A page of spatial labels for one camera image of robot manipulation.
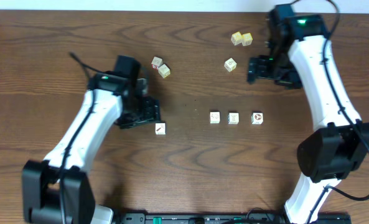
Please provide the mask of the wooden block yellow print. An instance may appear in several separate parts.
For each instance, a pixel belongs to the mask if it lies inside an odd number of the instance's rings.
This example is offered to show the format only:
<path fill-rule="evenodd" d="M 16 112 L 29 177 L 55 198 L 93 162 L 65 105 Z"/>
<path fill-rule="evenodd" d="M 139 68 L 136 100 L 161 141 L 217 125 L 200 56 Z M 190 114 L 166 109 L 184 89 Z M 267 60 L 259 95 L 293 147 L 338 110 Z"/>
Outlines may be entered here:
<path fill-rule="evenodd" d="M 170 68 L 166 64 L 161 65 L 158 68 L 158 72 L 162 78 L 168 77 L 171 73 Z"/>

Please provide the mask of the wooden block soccer ball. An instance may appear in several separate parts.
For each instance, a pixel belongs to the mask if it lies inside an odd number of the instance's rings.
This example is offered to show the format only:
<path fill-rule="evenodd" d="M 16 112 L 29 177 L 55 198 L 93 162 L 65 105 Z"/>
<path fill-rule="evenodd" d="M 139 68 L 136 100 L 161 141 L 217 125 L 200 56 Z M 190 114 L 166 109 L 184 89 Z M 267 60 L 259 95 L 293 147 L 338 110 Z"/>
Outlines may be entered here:
<path fill-rule="evenodd" d="M 251 116 L 252 124 L 262 124 L 263 123 L 263 113 L 253 113 Z"/>

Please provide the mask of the wooden block red side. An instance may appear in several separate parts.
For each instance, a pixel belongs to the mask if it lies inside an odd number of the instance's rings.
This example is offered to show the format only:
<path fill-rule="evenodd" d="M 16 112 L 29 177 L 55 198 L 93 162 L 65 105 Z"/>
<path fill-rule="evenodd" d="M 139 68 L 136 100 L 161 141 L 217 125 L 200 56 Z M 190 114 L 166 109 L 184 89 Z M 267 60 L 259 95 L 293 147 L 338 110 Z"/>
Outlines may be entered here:
<path fill-rule="evenodd" d="M 163 65 L 163 59 L 159 58 L 159 57 L 154 57 L 152 62 L 151 62 L 152 68 L 153 69 L 158 69 L 160 66 Z"/>

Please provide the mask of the yellow block of pair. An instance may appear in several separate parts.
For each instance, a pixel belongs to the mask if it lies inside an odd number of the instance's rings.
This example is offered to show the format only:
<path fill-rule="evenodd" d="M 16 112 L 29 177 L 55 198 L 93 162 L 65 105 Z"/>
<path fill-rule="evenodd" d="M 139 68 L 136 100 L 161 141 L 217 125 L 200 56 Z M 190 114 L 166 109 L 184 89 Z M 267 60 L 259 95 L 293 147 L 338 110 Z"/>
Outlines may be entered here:
<path fill-rule="evenodd" d="M 235 32 L 231 35 L 231 42 L 233 45 L 241 44 L 243 41 L 243 36 L 240 32 Z"/>
<path fill-rule="evenodd" d="M 242 35 L 242 45 L 243 46 L 251 45 L 252 41 L 253 41 L 253 37 L 251 33 L 245 33 Z"/>

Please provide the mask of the wooden block brown print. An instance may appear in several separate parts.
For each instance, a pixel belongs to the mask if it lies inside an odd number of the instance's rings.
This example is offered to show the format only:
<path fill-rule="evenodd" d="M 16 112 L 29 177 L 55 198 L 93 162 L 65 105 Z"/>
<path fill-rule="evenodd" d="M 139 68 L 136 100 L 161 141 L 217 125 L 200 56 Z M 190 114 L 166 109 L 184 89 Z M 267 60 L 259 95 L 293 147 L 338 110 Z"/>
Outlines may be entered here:
<path fill-rule="evenodd" d="M 226 68 L 226 70 L 228 72 L 233 71 L 237 66 L 237 63 L 235 62 L 235 60 L 233 58 L 229 58 L 227 61 L 225 61 L 224 63 L 224 67 Z"/>

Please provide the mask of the yellow block left of pair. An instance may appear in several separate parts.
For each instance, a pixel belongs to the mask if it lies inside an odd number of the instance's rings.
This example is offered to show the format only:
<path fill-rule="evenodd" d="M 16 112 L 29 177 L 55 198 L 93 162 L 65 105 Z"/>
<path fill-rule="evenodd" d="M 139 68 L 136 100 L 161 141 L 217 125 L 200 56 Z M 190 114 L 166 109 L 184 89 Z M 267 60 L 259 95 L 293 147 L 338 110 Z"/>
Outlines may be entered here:
<path fill-rule="evenodd" d="M 233 45 L 241 44 L 243 41 L 243 36 L 240 32 L 235 32 L 231 35 L 231 42 Z"/>

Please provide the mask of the wooden block number eight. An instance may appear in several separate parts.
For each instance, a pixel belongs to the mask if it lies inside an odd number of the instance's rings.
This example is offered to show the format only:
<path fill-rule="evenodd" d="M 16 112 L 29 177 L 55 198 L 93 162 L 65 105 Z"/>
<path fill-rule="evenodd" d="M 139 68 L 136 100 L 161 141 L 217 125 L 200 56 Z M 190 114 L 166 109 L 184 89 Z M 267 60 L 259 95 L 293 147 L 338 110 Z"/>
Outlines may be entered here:
<path fill-rule="evenodd" d="M 218 124 L 220 122 L 220 112 L 212 111 L 210 112 L 210 124 Z"/>

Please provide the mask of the wooden block hammer print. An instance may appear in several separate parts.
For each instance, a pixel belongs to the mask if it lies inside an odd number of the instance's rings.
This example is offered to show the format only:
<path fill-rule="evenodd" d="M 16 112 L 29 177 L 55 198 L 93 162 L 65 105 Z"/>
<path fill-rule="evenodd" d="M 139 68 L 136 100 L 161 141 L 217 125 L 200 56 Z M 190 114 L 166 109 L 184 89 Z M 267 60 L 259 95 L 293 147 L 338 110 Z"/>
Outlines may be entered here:
<path fill-rule="evenodd" d="M 156 123 L 155 133 L 157 135 L 165 135 L 166 134 L 166 124 L 165 123 Z"/>

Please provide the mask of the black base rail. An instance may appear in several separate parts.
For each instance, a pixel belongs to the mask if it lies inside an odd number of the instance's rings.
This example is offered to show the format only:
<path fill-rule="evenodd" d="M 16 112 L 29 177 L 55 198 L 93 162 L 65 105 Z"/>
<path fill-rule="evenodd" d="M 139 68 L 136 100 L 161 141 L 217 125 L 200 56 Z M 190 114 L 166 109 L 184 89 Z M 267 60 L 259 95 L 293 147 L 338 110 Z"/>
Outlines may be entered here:
<path fill-rule="evenodd" d="M 224 223 L 289 223 L 284 215 L 267 212 L 251 213 L 250 215 L 164 215 L 145 213 L 126 213 L 119 216 L 113 223 L 118 224 L 224 224 Z"/>

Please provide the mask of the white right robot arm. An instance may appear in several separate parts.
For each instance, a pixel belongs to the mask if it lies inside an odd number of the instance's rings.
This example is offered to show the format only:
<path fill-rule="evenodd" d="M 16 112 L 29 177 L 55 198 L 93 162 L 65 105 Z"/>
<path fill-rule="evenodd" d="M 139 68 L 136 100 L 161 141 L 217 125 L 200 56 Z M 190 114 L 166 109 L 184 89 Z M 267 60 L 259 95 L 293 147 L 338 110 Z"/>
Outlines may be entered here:
<path fill-rule="evenodd" d="M 270 53 L 250 59 L 247 81 L 305 91 L 314 131 L 297 148 L 301 176 L 284 216 L 287 223 L 312 223 L 329 193 L 369 156 L 369 123 L 345 91 L 322 16 L 273 10 L 267 22 Z"/>

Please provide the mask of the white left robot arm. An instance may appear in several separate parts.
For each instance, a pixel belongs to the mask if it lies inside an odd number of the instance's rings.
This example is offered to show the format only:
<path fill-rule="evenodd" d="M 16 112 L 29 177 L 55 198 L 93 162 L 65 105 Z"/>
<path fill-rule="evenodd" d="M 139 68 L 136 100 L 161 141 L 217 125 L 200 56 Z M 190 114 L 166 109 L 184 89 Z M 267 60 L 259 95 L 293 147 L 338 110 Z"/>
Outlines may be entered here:
<path fill-rule="evenodd" d="M 82 106 L 60 142 L 43 161 L 23 167 L 27 223 L 113 223 L 114 211 L 98 205 L 88 174 L 107 132 L 159 122 L 159 102 L 148 96 L 149 79 L 117 73 L 90 78 Z"/>

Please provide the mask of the wooden block hourglass print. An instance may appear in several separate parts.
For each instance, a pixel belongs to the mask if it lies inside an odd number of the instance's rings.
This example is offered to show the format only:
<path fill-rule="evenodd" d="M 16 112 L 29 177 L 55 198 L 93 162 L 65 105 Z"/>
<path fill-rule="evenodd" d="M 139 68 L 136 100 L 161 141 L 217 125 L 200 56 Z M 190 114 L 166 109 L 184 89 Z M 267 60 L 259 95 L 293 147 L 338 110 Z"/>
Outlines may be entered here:
<path fill-rule="evenodd" d="M 228 114 L 228 124 L 238 124 L 239 123 L 239 113 L 230 112 Z"/>

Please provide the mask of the yellow block right of pair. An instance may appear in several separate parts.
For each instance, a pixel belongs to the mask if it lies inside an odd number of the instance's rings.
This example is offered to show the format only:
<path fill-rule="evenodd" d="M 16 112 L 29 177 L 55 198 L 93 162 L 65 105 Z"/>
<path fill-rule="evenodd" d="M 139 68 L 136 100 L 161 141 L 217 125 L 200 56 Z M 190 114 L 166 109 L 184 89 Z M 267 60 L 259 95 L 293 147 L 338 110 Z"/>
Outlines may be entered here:
<path fill-rule="evenodd" d="M 243 46 L 251 45 L 252 41 L 253 41 L 253 37 L 251 33 L 245 33 L 242 35 L 242 45 Z"/>

